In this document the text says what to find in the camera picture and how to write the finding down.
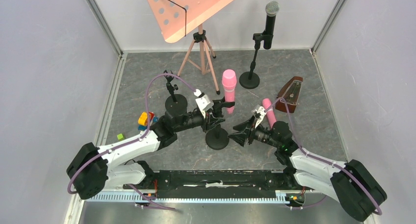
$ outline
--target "white wall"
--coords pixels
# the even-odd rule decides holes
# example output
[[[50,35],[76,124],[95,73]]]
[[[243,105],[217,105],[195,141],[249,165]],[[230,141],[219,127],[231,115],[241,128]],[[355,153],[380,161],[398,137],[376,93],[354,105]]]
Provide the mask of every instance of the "white wall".
[[[191,32],[166,43],[147,0],[96,0],[123,50],[187,50]],[[264,30],[264,8],[271,0],[234,0],[204,23],[215,49],[253,49],[253,33]],[[310,48],[337,0],[276,0],[275,49]]]
[[[85,0],[0,0],[0,223],[59,224],[117,55]]]
[[[351,158],[385,189],[382,223],[414,223],[415,0],[348,0],[317,52]]]

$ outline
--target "pink microphone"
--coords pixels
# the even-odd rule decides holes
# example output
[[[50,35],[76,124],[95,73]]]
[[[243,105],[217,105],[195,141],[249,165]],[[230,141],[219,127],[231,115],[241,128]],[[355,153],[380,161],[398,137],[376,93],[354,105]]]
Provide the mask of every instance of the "pink microphone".
[[[222,74],[222,86],[224,87],[225,101],[235,101],[235,87],[237,85],[237,76],[233,70],[225,70]],[[229,114],[234,111],[234,106],[226,108]]]
[[[269,108],[272,105],[272,102],[269,98],[263,99],[263,107],[264,109]],[[270,128],[273,127],[273,124],[276,122],[276,116],[274,115],[273,108],[271,107],[267,112],[267,119],[269,120]]]

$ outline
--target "tripod leg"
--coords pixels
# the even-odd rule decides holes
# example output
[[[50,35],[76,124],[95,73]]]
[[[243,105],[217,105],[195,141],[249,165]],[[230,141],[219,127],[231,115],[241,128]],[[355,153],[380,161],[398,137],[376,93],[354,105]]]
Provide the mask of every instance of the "tripod leg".
[[[182,69],[185,66],[186,61],[188,60],[189,54],[191,53],[192,48],[194,47],[194,44],[195,44],[195,40],[192,40],[191,45],[189,46],[188,52],[186,53],[185,58],[183,59],[182,65],[179,68],[178,76],[181,75]]]
[[[211,44],[210,44],[210,43],[209,43],[209,41],[208,41],[208,38],[207,38],[207,44],[208,44],[209,49],[210,49],[210,50],[211,50],[211,52],[212,52],[212,58],[216,59],[216,58],[217,58],[217,56],[215,55],[215,53],[214,53],[214,49],[212,49]]]
[[[203,43],[205,46],[205,53],[207,54],[207,58],[208,58],[209,68],[211,69],[212,78],[214,79],[215,90],[217,91],[217,94],[220,95],[220,89],[218,88],[217,78],[215,77],[214,67],[212,66],[211,56],[209,55],[209,51],[208,51],[208,44],[206,42],[203,42]]]
[[[205,67],[205,58],[204,58],[204,42],[199,42],[199,54],[201,55],[201,72],[205,75],[206,67]]]

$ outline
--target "black round base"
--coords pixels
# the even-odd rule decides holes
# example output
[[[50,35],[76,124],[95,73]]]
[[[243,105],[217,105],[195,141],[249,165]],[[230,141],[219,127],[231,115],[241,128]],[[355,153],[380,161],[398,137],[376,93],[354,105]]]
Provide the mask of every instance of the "black round base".
[[[216,137],[216,130],[219,130],[219,137]],[[224,149],[228,142],[230,142],[230,139],[228,138],[228,133],[225,129],[212,129],[207,132],[205,135],[205,142],[207,143],[208,147],[215,150]]]
[[[166,99],[165,101],[166,111],[169,112],[169,114],[172,116],[186,114],[188,101],[181,94],[175,94],[175,97],[177,100],[176,102],[173,102],[172,96]]]
[[[257,88],[260,84],[260,78],[256,73],[253,73],[253,76],[251,77],[251,79],[248,79],[248,75],[250,74],[250,72],[244,72],[242,75],[240,75],[240,85],[243,88],[246,89],[254,89]]]

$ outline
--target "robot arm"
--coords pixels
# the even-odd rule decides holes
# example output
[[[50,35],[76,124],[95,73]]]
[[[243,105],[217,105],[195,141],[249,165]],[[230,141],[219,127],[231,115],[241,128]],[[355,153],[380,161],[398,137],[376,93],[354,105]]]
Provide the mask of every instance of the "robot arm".
[[[387,199],[386,192],[359,161],[346,163],[311,153],[296,144],[287,123],[277,121],[271,129],[264,128],[260,122],[266,114],[265,109],[257,106],[252,112],[253,116],[249,120],[233,127],[238,132],[230,134],[229,138],[241,146],[256,140],[275,147],[278,161],[287,165],[284,173],[288,184],[317,190],[338,201],[350,216],[362,221],[375,211],[375,207],[363,190],[340,168],[349,171],[378,205]]]
[[[95,147],[93,143],[82,146],[67,169],[70,178],[91,158],[108,151],[92,161],[74,180],[74,187],[81,199],[89,199],[102,189],[123,184],[139,184],[146,176],[146,168],[138,163],[123,165],[142,154],[163,149],[178,139],[176,132],[200,126],[204,132],[224,122],[221,108],[231,107],[234,102],[211,101],[207,95],[197,90],[194,93],[198,107],[184,115],[165,113],[159,121],[145,132],[118,143]]]

